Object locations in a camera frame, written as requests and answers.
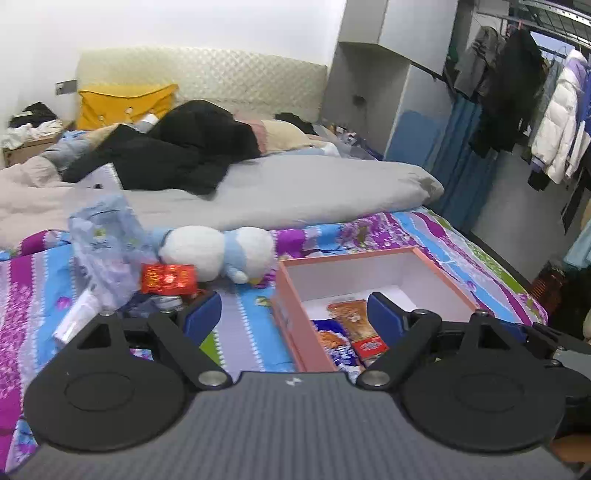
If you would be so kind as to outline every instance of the black coat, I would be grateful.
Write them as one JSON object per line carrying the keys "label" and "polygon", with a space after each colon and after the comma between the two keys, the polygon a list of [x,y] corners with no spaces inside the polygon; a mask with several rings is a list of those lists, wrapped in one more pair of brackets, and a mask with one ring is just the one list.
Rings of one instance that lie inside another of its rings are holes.
{"label": "black coat", "polygon": [[513,150],[544,82],[542,65],[542,55],[530,33],[513,33],[496,60],[489,92],[482,99],[480,122],[470,141],[478,156],[485,157],[490,148]]}
{"label": "black coat", "polygon": [[209,194],[235,162],[261,155],[252,128],[205,100],[167,113],[147,134],[118,126],[63,174],[75,183],[112,163],[125,190],[180,189]]}

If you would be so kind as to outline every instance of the cardboard box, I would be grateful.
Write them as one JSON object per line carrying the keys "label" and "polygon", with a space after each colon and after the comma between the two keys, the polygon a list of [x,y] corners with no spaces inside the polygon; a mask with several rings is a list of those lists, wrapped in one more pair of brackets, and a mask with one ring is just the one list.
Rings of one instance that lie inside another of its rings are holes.
{"label": "cardboard box", "polygon": [[73,122],[64,121],[63,123],[64,128],[60,132],[56,132],[54,135],[43,137],[39,140],[25,142],[14,150],[9,150],[7,148],[3,149],[2,153],[4,155],[6,166],[11,167],[17,163],[25,163],[29,158],[39,155],[39,153],[52,146],[54,143],[57,143],[64,134],[64,131],[71,130],[73,127]]}
{"label": "cardboard box", "polygon": [[279,262],[272,301],[275,321],[299,371],[336,371],[312,320],[329,303],[380,291],[406,311],[428,309],[444,321],[468,322],[478,305],[418,248],[405,247]]}

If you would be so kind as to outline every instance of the light blue plush toy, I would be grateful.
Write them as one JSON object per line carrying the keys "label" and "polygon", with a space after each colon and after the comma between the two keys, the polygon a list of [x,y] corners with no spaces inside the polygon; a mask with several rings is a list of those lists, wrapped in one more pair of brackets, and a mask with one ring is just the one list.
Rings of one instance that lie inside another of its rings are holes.
{"label": "light blue plush toy", "polygon": [[271,234],[246,226],[221,233],[206,226],[183,226],[169,231],[158,252],[163,262],[194,265],[199,281],[212,281],[220,274],[234,283],[258,283],[272,266]]}

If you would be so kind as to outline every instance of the quilted headboard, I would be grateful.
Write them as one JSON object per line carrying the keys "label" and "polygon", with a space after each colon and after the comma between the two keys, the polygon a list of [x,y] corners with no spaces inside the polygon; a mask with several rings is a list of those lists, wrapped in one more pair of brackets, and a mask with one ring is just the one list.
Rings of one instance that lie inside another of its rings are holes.
{"label": "quilted headboard", "polygon": [[78,88],[178,84],[177,103],[205,99],[235,113],[319,117],[326,65],[238,50],[126,47],[82,53]]}

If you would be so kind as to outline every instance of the wall switch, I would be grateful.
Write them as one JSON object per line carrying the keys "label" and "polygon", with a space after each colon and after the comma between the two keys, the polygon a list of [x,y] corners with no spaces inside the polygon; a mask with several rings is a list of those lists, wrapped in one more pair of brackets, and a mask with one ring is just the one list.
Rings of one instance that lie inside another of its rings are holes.
{"label": "wall switch", "polygon": [[56,95],[65,95],[66,93],[76,93],[78,82],[76,80],[67,80],[56,83]]}

